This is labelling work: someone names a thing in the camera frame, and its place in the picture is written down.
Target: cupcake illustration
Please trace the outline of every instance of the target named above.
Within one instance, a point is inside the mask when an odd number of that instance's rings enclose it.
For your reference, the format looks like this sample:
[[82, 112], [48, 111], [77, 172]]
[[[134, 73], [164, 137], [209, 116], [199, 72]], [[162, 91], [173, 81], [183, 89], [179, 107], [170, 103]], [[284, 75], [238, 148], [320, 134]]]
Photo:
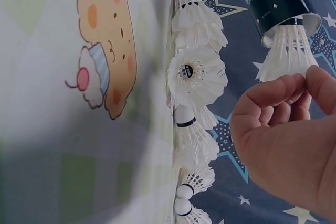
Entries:
[[84, 46], [76, 83], [66, 85], [83, 93], [91, 108], [104, 107], [119, 117], [132, 92], [137, 57], [127, 0], [77, 0], [79, 31]]
[[76, 84], [65, 84], [70, 88], [77, 88], [83, 93], [91, 108], [101, 107], [110, 81], [109, 68], [104, 50], [100, 43], [90, 49], [83, 47], [79, 57]]

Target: bed sheet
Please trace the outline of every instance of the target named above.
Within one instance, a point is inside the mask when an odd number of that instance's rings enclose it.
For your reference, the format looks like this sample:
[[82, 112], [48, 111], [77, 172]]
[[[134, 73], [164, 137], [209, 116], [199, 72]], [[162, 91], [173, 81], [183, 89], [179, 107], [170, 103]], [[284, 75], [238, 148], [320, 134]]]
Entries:
[[172, 223], [172, 3], [0, 0], [1, 224]]
[[[255, 76], [267, 49], [260, 43], [256, 26], [244, 0], [204, 0], [220, 14], [229, 44], [221, 50], [229, 79], [224, 94], [209, 109], [219, 125], [211, 134], [220, 146], [219, 158], [211, 162], [216, 173], [213, 187], [192, 201], [209, 213], [213, 224], [329, 223], [312, 212], [290, 205], [258, 188], [248, 176], [232, 143], [230, 114], [242, 93], [258, 83]], [[311, 36], [311, 49], [318, 64], [336, 75], [336, 0], [311, 0], [322, 17], [321, 28]], [[313, 104], [313, 118], [323, 112]]]

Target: navy blue fabric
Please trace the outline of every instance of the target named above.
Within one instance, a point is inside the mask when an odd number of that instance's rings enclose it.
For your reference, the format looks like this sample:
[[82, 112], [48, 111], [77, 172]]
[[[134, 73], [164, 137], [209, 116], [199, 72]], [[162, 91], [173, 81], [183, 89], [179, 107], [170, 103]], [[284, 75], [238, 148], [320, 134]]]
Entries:
[[[336, 0], [311, 1], [322, 17], [321, 28], [310, 38], [312, 51], [318, 64], [336, 76], [336, 25], [328, 24], [323, 18], [329, 14], [336, 19]], [[306, 221], [284, 212], [294, 206], [264, 192], [249, 179], [248, 170], [240, 162], [232, 144], [228, 122], [242, 93], [258, 83], [255, 80], [258, 68], [253, 62], [262, 63], [268, 49], [261, 45], [244, 0], [205, 0], [205, 3], [222, 16], [229, 44], [221, 50], [220, 56], [226, 64], [229, 83], [223, 96], [209, 106], [219, 119], [219, 125], [211, 131], [221, 147], [219, 158], [211, 163], [216, 181], [207, 192], [195, 195], [192, 203], [209, 213], [213, 224], [223, 220], [225, 224], [330, 223], [312, 212], [310, 215], [316, 221]], [[313, 118], [324, 116], [316, 104], [312, 105], [311, 114]]]

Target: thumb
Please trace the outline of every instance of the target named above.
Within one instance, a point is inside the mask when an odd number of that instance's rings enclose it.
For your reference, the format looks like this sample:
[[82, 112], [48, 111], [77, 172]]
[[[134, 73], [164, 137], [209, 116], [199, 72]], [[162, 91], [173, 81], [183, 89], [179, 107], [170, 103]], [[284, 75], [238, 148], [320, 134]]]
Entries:
[[336, 114], [336, 79], [322, 68], [311, 66], [306, 74], [308, 92], [325, 114]]

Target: white feather shuttlecock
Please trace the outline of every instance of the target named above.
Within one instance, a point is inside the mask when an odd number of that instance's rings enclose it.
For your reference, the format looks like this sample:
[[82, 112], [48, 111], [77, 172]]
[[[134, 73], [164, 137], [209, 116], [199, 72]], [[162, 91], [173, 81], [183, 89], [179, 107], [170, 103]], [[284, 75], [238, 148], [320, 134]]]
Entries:
[[215, 172], [208, 165], [197, 168], [181, 169], [181, 185], [176, 190], [177, 198], [191, 199], [195, 194], [205, 192], [215, 181]]
[[207, 106], [201, 108], [195, 108], [194, 112], [196, 120], [207, 131], [212, 130], [212, 128], [217, 126], [219, 123], [215, 115], [208, 109]]
[[311, 65], [318, 65], [311, 52], [302, 18], [293, 18], [277, 26], [272, 48], [256, 77], [273, 81], [285, 74], [306, 76]]
[[179, 105], [174, 111], [174, 118], [177, 124], [176, 164], [194, 169], [217, 159], [219, 153], [217, 142], [196, 121], [191, 108]]
[[198, 45], [219, 52], [228, 44], [219, 15], [202, 0], [175, 0], [172, 32], [177, 52]]
[[176, 224], [212, 224], [207, 213], [194, 207], [189, 200], [175, 199]]
[[224, 62], [204, 46], [180, 51], [168, 68], [169, 90], [181, 105], [200, 108], [212, 104], [227, 84]]

